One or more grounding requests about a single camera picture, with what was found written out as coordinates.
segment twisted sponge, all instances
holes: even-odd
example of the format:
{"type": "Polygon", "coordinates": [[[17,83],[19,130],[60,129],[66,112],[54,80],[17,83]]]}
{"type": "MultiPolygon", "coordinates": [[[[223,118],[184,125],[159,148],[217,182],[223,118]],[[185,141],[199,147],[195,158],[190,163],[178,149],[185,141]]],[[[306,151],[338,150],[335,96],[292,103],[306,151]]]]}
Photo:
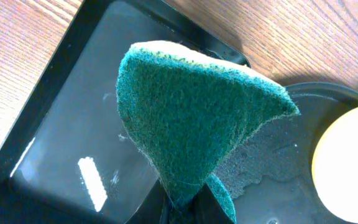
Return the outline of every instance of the twisted sponge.
{"type": "Polygon", "coordinates": [[[285,88],[261,74],[166,41],[133,44],[116,90],[129,137],[176,209],[262,124],[299,113],[285,88]]]}

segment wooden table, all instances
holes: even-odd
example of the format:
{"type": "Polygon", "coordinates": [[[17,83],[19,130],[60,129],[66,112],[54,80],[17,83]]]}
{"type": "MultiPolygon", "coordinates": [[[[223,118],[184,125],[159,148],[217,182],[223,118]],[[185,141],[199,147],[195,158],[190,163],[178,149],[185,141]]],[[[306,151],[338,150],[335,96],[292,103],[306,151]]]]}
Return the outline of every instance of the wooden table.
{"type": "MultiPolygon", "coordinates": [[[[282,85],[319,80],[358,91],[358,0],[166,2],[282,85]]],[[[80,4],[0,0],[0,145],[80,4]]]]}

